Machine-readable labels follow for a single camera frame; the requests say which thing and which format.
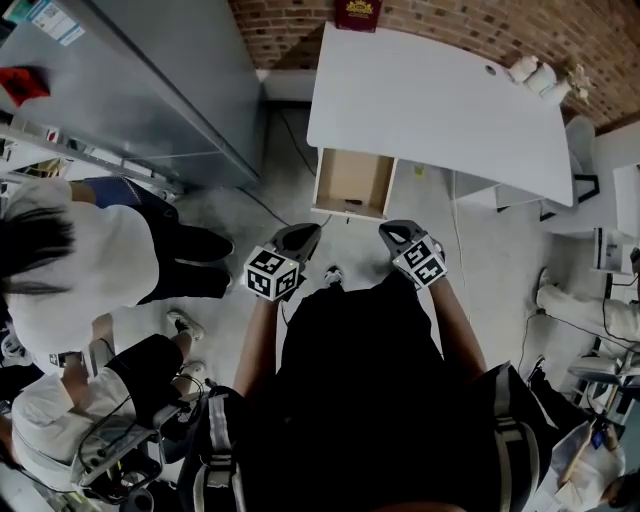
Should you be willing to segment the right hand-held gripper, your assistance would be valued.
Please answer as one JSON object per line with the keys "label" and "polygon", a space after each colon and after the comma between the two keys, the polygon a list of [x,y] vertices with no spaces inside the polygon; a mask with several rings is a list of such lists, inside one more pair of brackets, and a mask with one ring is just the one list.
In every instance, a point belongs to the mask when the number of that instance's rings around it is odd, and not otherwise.
{"label": "right hand-held gripper", "polygon": [[379,226],[378,233],[392,264],[416,289],[429,287],[447,274],[441,244],[414,221],[387,221]]}

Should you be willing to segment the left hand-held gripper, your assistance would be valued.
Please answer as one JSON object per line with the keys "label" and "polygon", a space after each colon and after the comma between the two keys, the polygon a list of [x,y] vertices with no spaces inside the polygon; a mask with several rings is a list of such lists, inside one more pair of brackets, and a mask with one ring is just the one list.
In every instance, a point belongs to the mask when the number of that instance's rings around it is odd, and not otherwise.
{"label": "left hand-held gripper", "polygon": [[316,223],[280,229],[250,253],[243,267],[243,284],[271,302],[287,300],[304,281],[302,273],[320,239],[321,226]]}

